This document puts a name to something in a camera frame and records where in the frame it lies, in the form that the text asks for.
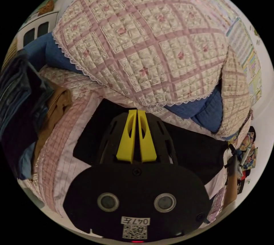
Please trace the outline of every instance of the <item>black fabric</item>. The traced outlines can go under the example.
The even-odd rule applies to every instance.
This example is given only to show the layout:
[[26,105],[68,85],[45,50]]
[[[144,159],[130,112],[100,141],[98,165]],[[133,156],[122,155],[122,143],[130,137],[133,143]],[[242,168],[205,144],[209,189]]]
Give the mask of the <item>black fabric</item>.
[[254,136],[253,136],[253,143],[254,143],[254,142],[255,142],[255,139],[256,139],[256,132],[255,132],[254,127],[253,127],[253,126],[250,126],[248,132],[249,132],[249,133],[254,133]]
[[8,164],[15,177],[18,177],[18,162],[24,150],[38,139],[30,112],[43,90],[40,88],[40,78],[29,67],[27,75],[32,93],[10,120],[1,141]]
[[243,191],[244,185],[245,185],[245,179],[237,180],[237,194],[240,194]]
[[245,171],[245,177],[248,177],[250,175],[250,171],[251,169]]
[[[73,156],[92,165],[104,132],[112,119],[129,110],[103,99],[79,137]],[[223,154],[228,148],[227,142],[172,124],[164,124],[173,140],[178,164],[194,172],[204,185],[207,184],[224,166]]]

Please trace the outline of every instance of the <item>qr code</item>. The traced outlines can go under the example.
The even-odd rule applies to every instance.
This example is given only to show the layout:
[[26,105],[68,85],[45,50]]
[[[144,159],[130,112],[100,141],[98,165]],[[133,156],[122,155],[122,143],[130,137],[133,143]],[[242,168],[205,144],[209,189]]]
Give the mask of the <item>qr code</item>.
[[123,238],[128,239],[147,239],[147,226],[141,225],[124,225]]

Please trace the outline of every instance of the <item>screw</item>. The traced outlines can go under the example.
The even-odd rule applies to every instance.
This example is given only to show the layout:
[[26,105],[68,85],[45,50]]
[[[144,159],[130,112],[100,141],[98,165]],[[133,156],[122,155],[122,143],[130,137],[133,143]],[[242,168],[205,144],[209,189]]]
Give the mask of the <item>screw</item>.
[[141,174],[141,172],[142,171],[138,168],[135,168],[135,169],[132,170],[132,173],[133,173],[134,176],[139,176]]
[[200,213],[199,215],[196,216],[196,221],[197,222],[201,222],[205,219],[205,214],[204,213]]

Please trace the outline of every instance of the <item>folded clothes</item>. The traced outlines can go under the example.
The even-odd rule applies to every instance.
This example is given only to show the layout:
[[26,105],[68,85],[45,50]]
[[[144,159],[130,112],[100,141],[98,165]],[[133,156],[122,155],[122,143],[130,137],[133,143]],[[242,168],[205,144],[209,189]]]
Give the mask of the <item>folded clothes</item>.
[[[43,124],[47,112],[48,107],[46,105],[44,105],[39,111],[36,112],[36,119],[33,121],[33,123],[37,134]],[[19,179],[21,180],[31,179],[31,160],[33,158],[35,145],[36,141],[32,143],[27,149],[25,149],[25,151],[19,159]]]
[[54,93],[47,101],[48,112],[38,134],[38,141],[36,143],[32,159],[33,167],[39,157],[40,150],[50,136],[54,126],[72,105],[71,93],[69,90],[60,87],[50,80],[48,80],[48,83],[54,89]]
[[[14,107],[17,106],[16,112],[13,112],[13,116],[9,117],[9,122],[3,130],[1,143],[14,176],[19,177],[19,160],[26,149],[38,139],[37,128],[39,122],[43,121],[41,120],[41,111],[43,111],[47,99],[53,94],[53,89],[28,63],[24,52],[20,52],[1,74],[3,88],[9,86],[6,83],[11,80],[9,77],[12,77],[15,66],[19,67],[18,71],[24,76],[24,79],[20,79],[15,87],[18,94],[24,92],[21,90],[22,88],[30,93],[24,101],[19,98],[20,101],[17,99],[17,102],[12,102],[13,109],[11,110],[14,111]],[[9,106],[8,100],[9,98],[6,99],[2,109]]]
[[0,140],[13,115],[31,94],[27,67],[24,52],[19,52],[0,75]]

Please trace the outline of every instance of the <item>denim jeans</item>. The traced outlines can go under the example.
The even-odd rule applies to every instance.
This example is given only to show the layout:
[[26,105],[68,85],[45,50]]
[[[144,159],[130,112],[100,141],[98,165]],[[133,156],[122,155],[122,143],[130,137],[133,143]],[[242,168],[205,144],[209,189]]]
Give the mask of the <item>denim jeans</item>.
[[20,53],[0,76],[0,140],[10,119],[30,96],[27,61]]

